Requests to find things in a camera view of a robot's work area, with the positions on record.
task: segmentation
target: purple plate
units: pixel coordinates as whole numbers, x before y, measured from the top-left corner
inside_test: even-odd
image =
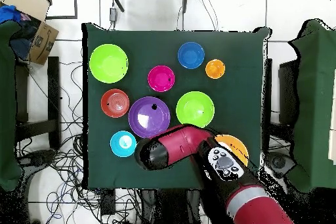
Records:
[[[170,121],[168,106],[156,97],[142,97],[129,110],[129,126],[142,138],[165,131]]]

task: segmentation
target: blue bowl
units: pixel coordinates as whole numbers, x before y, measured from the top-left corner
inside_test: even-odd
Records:
[[[121,158],[130,156],[135,151],[136,145],[135,137],[128,131],[114,133],[110,141],[112,152]]]
[[[204,50],[196,42],[187,42],[183,44],[177,53],[180,64],[189,69],[198,68],[204,61]]]

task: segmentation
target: bowl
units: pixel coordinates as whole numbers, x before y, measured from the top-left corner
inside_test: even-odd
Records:
[[[155,66],[148,74],[148,84],[157,92],[170,90],[174,82],[174,72],[168,66]]]
[[[115,83],[121,80],[128,69],[127,55],[119,46],[103,44],[91,54],[90,71],[94,78],[103,83]]]
[[[183,44],[177,53],[180,64],[189,69],[198,68],[204,61],[204,50],[196,42],[187,42]]]
[[[129,98],[122,90],[111,89],[103,94],[100,105],[107,116],[119,118],[127,113]]]
[[[112,152],[120,158],[126,158],[133,154],[137,141],[132,133],[128,131],[118,131],[114,133],[110,140]]]
[[[225,65],[221,60],[211,60],[205,67],[205,73],[212,79],[218,79],[223,76]]]
[[[213,119],[215,106],[205,93],[191,91],[178,100],[176,115],[180,123],[190,123],[203,128]]]
[[[249,152],[246,149],[246,146],[235,136],[231,135],[216,135],[215,140],[228,150],[231,150],[240,160],[247,166],[249,162]]]
[[[170,120],[168,106],[156,97],[142,97],[129,110],[129,126],[142,138],[165,131]]]

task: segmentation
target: lime green bowl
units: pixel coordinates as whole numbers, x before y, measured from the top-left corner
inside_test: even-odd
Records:
[[[125,76],[129,61],[119,46],[103,44],[92,52],[89,67],[97,80],[104,83],[115,83]]]
[[[180,123],[190,123],[203,128],[212,121],[215,106],[205,93],[192,91],[178,100],[176,115]]]

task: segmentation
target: table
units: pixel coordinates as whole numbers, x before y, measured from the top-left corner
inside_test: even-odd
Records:
[[[241,139],[249,150],[249,167],[259,167],[261,148],[261,93],[263,86],[263,42],[268,28],[255,32],[161,32],[106,31],[92,24],[82,24],[83,30],[83,109],[84,161],[89,168],[84,182],[94,188],[201,189],[189,158],[172,168],[145,171],[134,156],[118,158],[110,149],[112,135],[120,130],[131,131],[128,116],[107,117],[100,108],[101,96],[109,89],[121,89],[130,103],[145,96],[163,100],[171,112],[170,127],[179,124],[175,107],[180,97],[189,91],[202,91],[215,105],[215,116],[209,127]],[[177,59],[179,47],[188,41],[199,43],[205,50],[203,64],[194,70],[183,68]],[[129,69],[125,77],[113,84],[96,80],[88,69],[89,57],[101,44],[120,46],[127,54]],[[210,79],[205,65],[217,58],[225,63],[220,79]],[[164,93],[153,91],[147,83],[151,68],[158,64],[171,67],[175,85]]]

